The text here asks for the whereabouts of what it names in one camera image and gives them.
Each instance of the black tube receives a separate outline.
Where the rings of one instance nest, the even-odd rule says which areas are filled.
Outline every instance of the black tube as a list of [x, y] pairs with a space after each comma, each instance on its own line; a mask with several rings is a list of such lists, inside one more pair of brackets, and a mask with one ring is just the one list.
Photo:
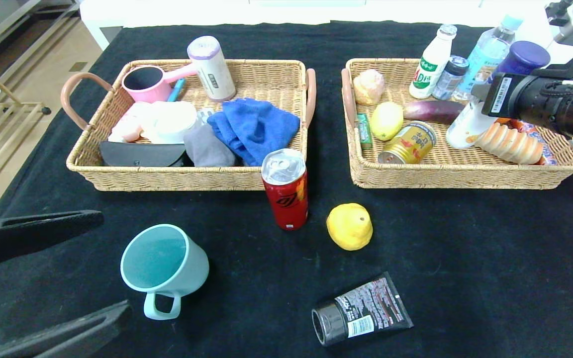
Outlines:
[[388, 271], [311, 311], [313, 328], [327, 347], [366, 333], [414, 326]]

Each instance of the water bottle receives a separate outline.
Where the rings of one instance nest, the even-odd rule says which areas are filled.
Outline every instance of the water bottle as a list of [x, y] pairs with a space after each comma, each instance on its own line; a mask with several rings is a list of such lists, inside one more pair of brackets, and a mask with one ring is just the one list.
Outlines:
[[457, 28], [454, 25], [441, 25], [439, 27], [437, 36], [423, 50], [419, 66], [417, 66], [408, 88], [412, 97], [422, 99], [431, 95], [439, 76], [441, 76], [450, 59], [452, 39], [456, 35]]
[[507, 55], [514, 32], [523, 23], [522, 18], [507, 14], [501, 25], [487, 30], [479, 37], [477, 45], [468, 56], [470, 68], [464, 79], [453, 93], [456, 99], [467, 100], [472, 97], [471, 91], [475, 84], [483, 84]]

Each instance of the eggplant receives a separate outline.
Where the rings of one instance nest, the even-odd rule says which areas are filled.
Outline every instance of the eggplant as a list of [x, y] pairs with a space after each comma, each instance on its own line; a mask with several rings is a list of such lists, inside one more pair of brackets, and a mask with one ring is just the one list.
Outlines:
[[464, 107], [463, 104], [452, 100], [417, 100], [404, 104], [404, 119], [450, 125]]

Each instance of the red soda can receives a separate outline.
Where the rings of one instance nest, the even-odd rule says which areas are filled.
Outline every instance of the red soda can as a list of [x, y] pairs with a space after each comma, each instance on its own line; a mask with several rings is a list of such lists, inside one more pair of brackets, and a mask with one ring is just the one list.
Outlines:
[[309, 215], [304, 156], [294, 149], [270, 152], [262, 161], [262, 181], [280, 228], [296, 230]]

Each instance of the sticker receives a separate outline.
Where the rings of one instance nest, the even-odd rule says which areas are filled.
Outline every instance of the sticker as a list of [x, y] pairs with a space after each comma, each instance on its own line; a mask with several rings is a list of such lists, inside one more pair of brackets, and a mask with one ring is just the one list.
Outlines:
[[501, 111], [501, 107], [503, 106], [503, 101], [505, 100], [505, 96], [507, 95], [507, 89], [510, 87], [510, 83], [512, 82], [511, 77], [503, 77], [501, 80], [501, 86], [498, 88], [498, 93], [496, 98], [494, 99], [494, 104], [492, 104], [492, 113], [498, 113]]
[[375, 325], [373, 324], [371, 315], [348, 322], [348, 338], [363, 335], [364, 333], [371, 333], [374, 330]]

